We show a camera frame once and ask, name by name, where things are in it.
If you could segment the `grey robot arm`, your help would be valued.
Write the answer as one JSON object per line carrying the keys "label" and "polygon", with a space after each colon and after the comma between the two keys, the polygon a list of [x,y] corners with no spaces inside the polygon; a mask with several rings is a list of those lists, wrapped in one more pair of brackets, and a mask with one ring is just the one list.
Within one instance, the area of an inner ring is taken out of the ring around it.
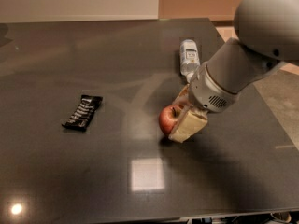
{"label": "grey robot arm", "polygon": [[224,111],[249,84],[299,63],[299,0],[242,0],[234,28],[235,38],[187,71],[170,140],[184,142],[207,125],[209,112]]}

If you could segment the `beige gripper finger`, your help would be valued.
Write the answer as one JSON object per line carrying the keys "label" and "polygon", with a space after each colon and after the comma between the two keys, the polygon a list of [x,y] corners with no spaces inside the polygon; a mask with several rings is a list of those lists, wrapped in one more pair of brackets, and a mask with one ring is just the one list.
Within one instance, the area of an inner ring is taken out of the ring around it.
{"label": "beige gripper finger", "polygon": [[181,107],[184,107],[185,105],[189,105],[189,95],[188,95],[188,88],[189,86],[186,85],[183,87],[183,89],[180,91],[176,99],[173,101],[173,105],[178,105]]}
{"label": "beige gripper finger", "polygon": [[186,105],[168,138],[183,143],[207,125],[207,111]]}

